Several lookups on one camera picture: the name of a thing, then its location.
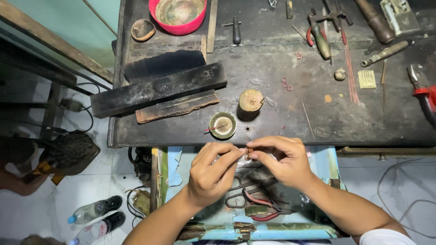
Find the scissors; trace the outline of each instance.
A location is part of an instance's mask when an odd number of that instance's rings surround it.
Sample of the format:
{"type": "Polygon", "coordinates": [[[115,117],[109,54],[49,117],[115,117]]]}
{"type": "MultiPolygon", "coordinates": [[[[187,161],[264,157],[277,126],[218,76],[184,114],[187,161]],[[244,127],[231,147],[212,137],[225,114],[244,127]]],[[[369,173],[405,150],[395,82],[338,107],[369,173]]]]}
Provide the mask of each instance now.
{"type": "Polygon", "coordinates": [[[246,202],[248,201],[251,204],[264,205],[274,210],[272,214],[252,215],[251,219],[253,219],[254,221],[260,221],[260,222],[268,221],[278,217],[281,214],[293,214],[297,212],[293,209],[290,209],[291,205],[289,205],[288,203],[281,203],[280,205],[278,202],[275,202],[273,200],[263,200],[263,199],[254,198],[248,192],[249,191],[247,191],[245,188],[242,190],[242,195],[246,199],[246,202]]]}
{"type": "MultiPolygon", "coordinates": [[[[238,176],[235,176],[235,179],[237,179],[239,181],[239,185],[237,187],[230,188],[230,190],[228,190],[228,191],[234,191],[234,190],[243,188],[243,191],[245,190],[245,192],[248,193],[248,194],[253,194],[253,193],[262,191],[265,188],[267,188],[268,186],[273,185],[273,184],[279,182],[276,178],[271,178],[271,179],[267,179],[267,180],[254,180],[254,181],[250,181],[250,182],[242,184],[241,178],[239,178],[238,176]],[[248,191],[245,189],[245,187],[252,186],[252,185],[259,185],[260,187],[256,188],[256,189],[248,190],[248,191]]],[[[228,203],[228,201],[230,199],[235,198],[235,197],[240,197],[240,196],[244,196],[243,192],[226,198],[225,205],[227,207],[229,207],[229,208],[245,208],[245,206],[247,205],[247,199],[246,198],[244,198],[244,204],[240,205],[240,206],[230,205],[228,203]]]]}

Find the red plastic bowl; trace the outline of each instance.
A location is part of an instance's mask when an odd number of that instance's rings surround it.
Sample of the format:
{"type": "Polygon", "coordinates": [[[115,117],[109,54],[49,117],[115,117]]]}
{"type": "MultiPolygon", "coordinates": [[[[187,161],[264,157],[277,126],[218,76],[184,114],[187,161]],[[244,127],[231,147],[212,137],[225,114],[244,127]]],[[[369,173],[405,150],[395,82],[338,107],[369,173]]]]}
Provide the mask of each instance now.
{"type": "Polygon", "coordinates": [[[160,0],[150,0],[148,3],[148,8],[150,9],[151,16],[156,20],[156,22],[162,26],[162,28],[166,31],[168,31],[171,34],[177,35],[177,36],[183,36],[190,34],[191,32],[194,32],[197,30],[201,23],[203,23],[204,17],[206,15],[206,3],[207,0],[204,0],[204,8],[202,12],[191,22],[183,24],[183,25],[167,25],[157,20],[156,18],[156,6],[159,3],[160,0]]]}

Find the dark wooden table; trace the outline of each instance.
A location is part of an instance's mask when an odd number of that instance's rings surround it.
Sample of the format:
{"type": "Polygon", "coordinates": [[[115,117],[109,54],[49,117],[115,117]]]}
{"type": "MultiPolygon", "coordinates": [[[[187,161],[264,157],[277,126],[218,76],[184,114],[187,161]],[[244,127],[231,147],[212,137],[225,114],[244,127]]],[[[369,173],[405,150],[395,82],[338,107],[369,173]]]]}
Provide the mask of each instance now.
{"type": "MultiPolygon", "coordinates": [[[[381,12],[378,2],[372,1],[381,12]]],[[[135,114],[111,118],[108,147],[199,145],[217,141],[203,131],[208,127],[209,119],[219,111],[236,115],[238,97],[248,88],[259,90],[266,98],[265,104],[253,121],[237,120],[236,132],[228,139],[234,144],[242,145],[267,135],[283,135],[299,137],[304,143],[312,145],[436,145],[436,131],[424,118],[418,100],[412,97],[413,87],[405,69],[410,64],[419,64],[422,66],[420,71],[427,75],[430,82],[434,81],[436,3],[410,1],[422,31],[412,36],[413,45],[388,59],[385,112],[380,85],[383,62],[368,68],[360,66],[360,62],[369,57],[364,55],[364,51],[368,48],[377,50],[381,45],[375,40],[354,1],[340,0],[340,3],[354,21],[353,26],[345,26],[344,29],[351,49],[360,106],[350,102],[347,79],[337,82],[328,74],[333,75],[341,67],[347,70],[345,46],[333,25],[329,24],[333,66],[323,61],[317,51],[309,47],[291,27],[294,24],[305,33],[308,28],[307,14],[311,7],[320,14],[321,0],[294,0],[294,17],[289,20],[286,19],[285,0],[279,0],[274,12],[269,10],[268,0],[218,0],[215,50],[207,55],[207,63],[221,61],[225,68],[228,85],[216,91],[220,103],[184,116],[146,124],[138,124],[135,114]],[[233,16],[242,22],[242,43],[239,47],[232,45],[232,27],[221,28],[221,24],[230,23],[233,16]],[[297,61],[296,51],[303,54],[302,60],[297,61]],[[376,89],[360,89],[357,75],[360,70],[374,70],[376,89]],[[282,77],[288,78],[293,91],[288,92],[281,87],[282,77]],[[331,102],[326,102],[326,95],[330,95],[331,102]]],[[[208,1],[202,26],[190,35],[176,37],[156,24],[156,34],[146,43],[137,43],[130,36],[130,28],[138,19],[152,19],[148,1],[122,0],[114,87],[128,84],[120,69],[126,62],[178,49],[199,50],[201,35],[207,34],[208,30],[209,8],[208,1]]]]}

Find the plastic bottle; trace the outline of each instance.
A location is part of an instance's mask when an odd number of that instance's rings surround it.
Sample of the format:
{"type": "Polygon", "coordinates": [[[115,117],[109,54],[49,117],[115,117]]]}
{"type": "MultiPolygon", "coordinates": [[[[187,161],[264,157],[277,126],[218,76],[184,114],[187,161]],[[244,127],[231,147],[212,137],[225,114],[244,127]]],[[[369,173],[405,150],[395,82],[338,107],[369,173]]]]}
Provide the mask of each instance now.
{"type": "Polygon", "coordinates": [[[83,225],[91,220],[107,214],[109,211],[117,210],[121,207],[123,199],[120,196],[109,197],[105,200],[100,200],[78,208],[73,215],[71,215],[67,222],[69,224],[75,223],[83,225]]]}
{"type": "Polygon", "coordinates": [[[126,221],[126,217],[123,212],[111,214],[92,225],[84,227],[68,245],[90,245],[95,240],[123,225],[124,221],[126,221]]]}

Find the bottle cap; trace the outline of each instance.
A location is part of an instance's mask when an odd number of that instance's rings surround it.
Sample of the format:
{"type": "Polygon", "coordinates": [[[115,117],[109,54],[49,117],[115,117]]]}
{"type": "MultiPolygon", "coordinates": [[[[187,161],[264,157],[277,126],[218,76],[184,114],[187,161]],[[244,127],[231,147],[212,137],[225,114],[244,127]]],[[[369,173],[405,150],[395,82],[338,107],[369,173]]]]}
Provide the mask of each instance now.
{"type": "Polygon", "coordinates": [[[68,222],[69,224],[72,224],[72,223],[76,222],[76,220],[77,220],[77,216],[75,216],[75,215],[71,215],[70,217],[68,217],[67,222],[68,222]]]}
{"type": "Polygon", "coordinates": [[[68,243],[68,245],[77,245],[77,244],[79,244],[79,239],[77,239],[77,238],[72,239],[72,240],[68,243]]]}

